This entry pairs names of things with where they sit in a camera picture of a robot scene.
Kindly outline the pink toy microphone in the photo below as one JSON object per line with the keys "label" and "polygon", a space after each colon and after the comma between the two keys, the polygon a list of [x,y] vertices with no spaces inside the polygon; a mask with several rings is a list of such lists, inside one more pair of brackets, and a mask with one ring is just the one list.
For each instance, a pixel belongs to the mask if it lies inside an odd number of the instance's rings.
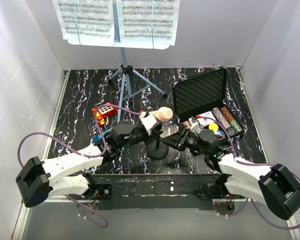
{"label": "pink toy microphone", "polygon": [[161,122],[168,122],[173,118],[173,110],[169,107],[160,107],[158,110],[151,111],[150,114]]}

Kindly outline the black microphone stand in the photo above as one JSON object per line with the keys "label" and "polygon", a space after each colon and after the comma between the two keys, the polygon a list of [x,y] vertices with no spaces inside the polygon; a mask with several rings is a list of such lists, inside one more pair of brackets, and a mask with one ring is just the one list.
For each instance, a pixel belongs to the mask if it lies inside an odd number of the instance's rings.
{"label": "black microphone stand", "polygon": [[169,147],[160,140],[155,140],[146,146],[147,155],[153,160],[163,160],[169,153]]}

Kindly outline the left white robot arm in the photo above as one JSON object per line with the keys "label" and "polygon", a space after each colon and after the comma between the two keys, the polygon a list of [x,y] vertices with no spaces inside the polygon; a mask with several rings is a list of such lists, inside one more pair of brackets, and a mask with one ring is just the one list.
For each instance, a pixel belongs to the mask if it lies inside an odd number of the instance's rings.
{"label": "left white robot arm", "polygon": [[30,158],[16,177],[22,201],[27,208],[43,203],[47,198],[62,195],[79,195],[85,200],[96,196],[97,189],[84,174],[92,167],[99,167],[117,159],[121,151],[139,143],[146,146],[162,134],[162,123],[141,119],[138,126],[120,121],[97,142],[61,157]]}

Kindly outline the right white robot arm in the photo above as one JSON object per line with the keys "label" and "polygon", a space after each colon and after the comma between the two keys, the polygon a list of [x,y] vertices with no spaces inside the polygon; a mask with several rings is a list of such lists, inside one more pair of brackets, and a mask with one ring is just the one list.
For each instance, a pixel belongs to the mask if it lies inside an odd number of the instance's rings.
{"label": "right white robot arm", "polygon": [[227,199],[239,195],[260,202],[282,220],[288,220],[300,208],[300,183],[289,169],[282,165],[258,165],[219,147],[212,130],[191,132],[183,126],[161,142],[175,150],[204,155],[204,161],[221,175],[215,181],[217,195]]}

